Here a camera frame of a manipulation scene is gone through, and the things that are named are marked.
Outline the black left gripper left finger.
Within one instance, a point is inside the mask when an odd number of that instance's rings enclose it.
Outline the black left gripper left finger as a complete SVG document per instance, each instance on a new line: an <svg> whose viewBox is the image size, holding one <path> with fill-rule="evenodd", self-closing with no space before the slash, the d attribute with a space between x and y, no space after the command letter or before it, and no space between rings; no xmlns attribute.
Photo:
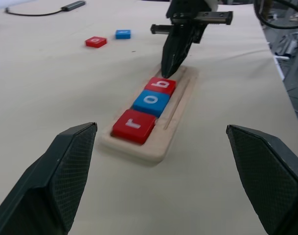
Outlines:
<svg viewBox="0 0 298 235"><path fill-rule="evenodd" d="M83 195L97 124L58 134L0 205L0 235L67 235Z"/></svg>

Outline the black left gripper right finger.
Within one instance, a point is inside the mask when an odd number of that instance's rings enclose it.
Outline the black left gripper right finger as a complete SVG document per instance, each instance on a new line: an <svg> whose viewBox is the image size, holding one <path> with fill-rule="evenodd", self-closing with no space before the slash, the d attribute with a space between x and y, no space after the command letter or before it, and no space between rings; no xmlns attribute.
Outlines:
<svg viewBox="0 0 298 235"><path fill-rule="evenodd" d="M298 157L279 138L228 125L245 193L269 235L298 235Z"/></svg>

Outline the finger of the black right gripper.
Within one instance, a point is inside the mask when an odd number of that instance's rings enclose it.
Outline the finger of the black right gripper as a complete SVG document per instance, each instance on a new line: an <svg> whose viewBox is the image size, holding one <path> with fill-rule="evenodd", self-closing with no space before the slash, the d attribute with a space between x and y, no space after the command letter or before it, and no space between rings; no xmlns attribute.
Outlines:
<svg viewBox="0 0 298 235"><path fill-rule="evenodd" d="M180 35L182 29L179 25L172 26L162 51L161 74L163 78L171 77L179 68L180 60Z"/></svg>
<svg viewBox="0 0 298 235"><path fill-rule="evenodd" d="M191 23L174 24L171 34L171 67L170 75L173 75L187 57L193 42L194 25Z"/></svg>

